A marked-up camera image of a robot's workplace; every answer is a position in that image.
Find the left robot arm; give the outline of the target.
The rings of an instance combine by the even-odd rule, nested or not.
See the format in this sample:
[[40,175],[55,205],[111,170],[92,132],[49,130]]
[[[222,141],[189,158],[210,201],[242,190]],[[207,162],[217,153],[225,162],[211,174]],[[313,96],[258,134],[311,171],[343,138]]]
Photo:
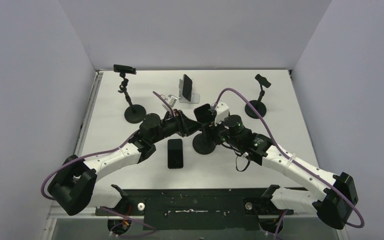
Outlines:
[[122,196],[121,188],[115,184],[97,187],[96,183],[113,172],[147,160],[156,151],[157,142],[174,134],[188,137],[201,128],[202,123],[188,118],[181,110],[163,119],[156,113],[149,113],[121,146],[81,157],[68,157],[45,181],[49,196],[69,216],[91,206],[107,207],[121,215],[128,208],[128,200]]

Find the purple phone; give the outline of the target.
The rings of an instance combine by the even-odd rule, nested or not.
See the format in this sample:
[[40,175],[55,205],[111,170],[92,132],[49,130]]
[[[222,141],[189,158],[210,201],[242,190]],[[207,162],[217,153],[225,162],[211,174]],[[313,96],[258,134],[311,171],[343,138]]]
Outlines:
[[211,123],[215,120],[217,113],[212,110],[209,103],[203,104],[193,110],[196,121],[201,124]]

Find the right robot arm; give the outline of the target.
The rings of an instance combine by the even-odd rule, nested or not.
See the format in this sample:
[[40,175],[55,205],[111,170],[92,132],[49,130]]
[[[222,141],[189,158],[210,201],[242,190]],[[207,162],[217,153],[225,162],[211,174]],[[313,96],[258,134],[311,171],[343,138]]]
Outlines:
[[246,128],[239,115],[211,122],[203,127],[201,135],[205,143],[226,145],[249,162],[272,169],[304,188],[294,190],[271,185],[261,199],[266,213],[277,210],[312,213],[337,230],[352,225],[349,222],[352,213],[361,215],[356,208],[359,199],[351,175],[335,174],[309,164],[287,152],[272,138]]

